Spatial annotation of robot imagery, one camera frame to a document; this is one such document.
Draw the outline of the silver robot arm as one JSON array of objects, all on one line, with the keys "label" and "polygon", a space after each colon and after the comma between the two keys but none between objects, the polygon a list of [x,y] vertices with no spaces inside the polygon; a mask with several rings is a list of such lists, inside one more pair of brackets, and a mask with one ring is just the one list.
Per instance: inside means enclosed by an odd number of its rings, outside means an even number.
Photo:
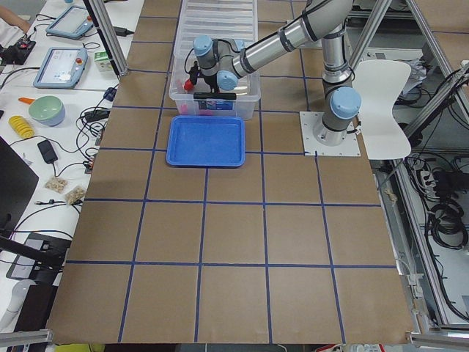
[{"label": "silver robot arm", "polygon": [[201,35],[194,39],[196,57],[184,84],[192,90],[202,78],[213,95],[232,91],[238,81],[280,57],[298,49],[303,68],[321,59],[324,114],[313,127],[315,139],[327,146],[340,145],[351,121],[358,114],[361,96],[352,88],[355,76],[347,60],[347,16],[352,1],[307,1],[295,19],[250,45],[233,39]]}]

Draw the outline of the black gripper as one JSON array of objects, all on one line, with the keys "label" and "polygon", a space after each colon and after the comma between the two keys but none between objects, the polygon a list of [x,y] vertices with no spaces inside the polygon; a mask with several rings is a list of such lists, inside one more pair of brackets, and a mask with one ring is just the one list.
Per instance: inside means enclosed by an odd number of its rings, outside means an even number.
[{"label": "black gripper", "polygon": [[198,62],[194,62],[188,71],[189,80],[194,86],[197,85],[199,78],[203,78],[204,82],[210,86],[211,92],[220,92],[220,88],[217,83],[217,75],[207,76],[203,74],[202,69],[199,67]]}]

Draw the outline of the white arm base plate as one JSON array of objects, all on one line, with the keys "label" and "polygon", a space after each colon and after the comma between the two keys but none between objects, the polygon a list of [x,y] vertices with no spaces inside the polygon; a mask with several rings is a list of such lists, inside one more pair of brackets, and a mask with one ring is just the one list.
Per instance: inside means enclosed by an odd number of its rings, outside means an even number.
[{"label": "white arm base plate", "polygon": [[360,157],[354,126],[350,122],[344,131],[330,131],[322,124],[323,112],[301,111],[300,127],[305,155]]}]

